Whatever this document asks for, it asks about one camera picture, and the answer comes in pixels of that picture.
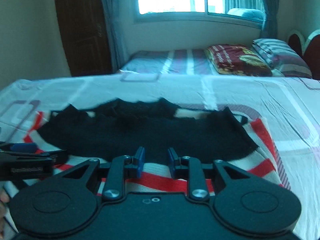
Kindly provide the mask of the person's hand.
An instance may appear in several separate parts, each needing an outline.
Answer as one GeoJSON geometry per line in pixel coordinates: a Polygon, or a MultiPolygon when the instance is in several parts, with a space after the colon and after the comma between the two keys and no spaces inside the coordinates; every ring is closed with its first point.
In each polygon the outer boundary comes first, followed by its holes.
{"type": "Polygon", "coordinates": [[[1,188],[0,190],[0,236],[1,239],[4,238],[3,236],[3,231],[4,231],[4,216],[7,212],[7,208],[5,206],[5,204],[7,204],[9,202],[10,198],[7,195],[6,191],[1,188]]]}

